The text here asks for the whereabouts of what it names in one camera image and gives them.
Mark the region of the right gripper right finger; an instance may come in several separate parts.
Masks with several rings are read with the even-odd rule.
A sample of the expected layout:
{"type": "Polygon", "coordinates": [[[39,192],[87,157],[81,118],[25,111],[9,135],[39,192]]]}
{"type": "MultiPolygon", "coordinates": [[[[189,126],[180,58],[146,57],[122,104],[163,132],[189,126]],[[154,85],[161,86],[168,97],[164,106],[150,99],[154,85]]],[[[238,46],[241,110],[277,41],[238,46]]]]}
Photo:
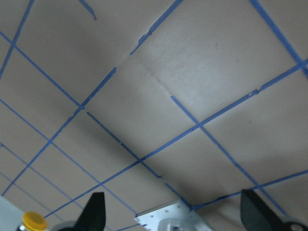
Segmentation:
{"type": "Polygon", "coordinates": [[[288,231],[284,223],[253,191],[241,191],[241,222],[247,231],[288,231]]]}

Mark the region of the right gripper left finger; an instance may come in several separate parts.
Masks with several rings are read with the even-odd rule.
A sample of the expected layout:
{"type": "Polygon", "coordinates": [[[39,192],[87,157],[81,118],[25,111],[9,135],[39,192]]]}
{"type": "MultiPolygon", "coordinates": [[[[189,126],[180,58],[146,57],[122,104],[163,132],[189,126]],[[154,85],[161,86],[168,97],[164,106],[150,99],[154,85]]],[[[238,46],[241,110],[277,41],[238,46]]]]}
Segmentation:
{"type": "Polygon", "coordinates": [[[74,231],[103,231],[106,225],[104,192],[93,193],[73,226],[74,231]]]}

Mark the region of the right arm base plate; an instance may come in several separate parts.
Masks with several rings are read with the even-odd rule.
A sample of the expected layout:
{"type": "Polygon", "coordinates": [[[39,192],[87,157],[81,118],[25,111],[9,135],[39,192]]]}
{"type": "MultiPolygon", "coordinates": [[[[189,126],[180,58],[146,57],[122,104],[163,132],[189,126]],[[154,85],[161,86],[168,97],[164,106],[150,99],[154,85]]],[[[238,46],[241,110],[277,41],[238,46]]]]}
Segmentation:
{"type": "Polygon", "coordinates": [[[139,213],[134,220],[147,231],[211,231],[212,228],[182,200],[139,213]]]}

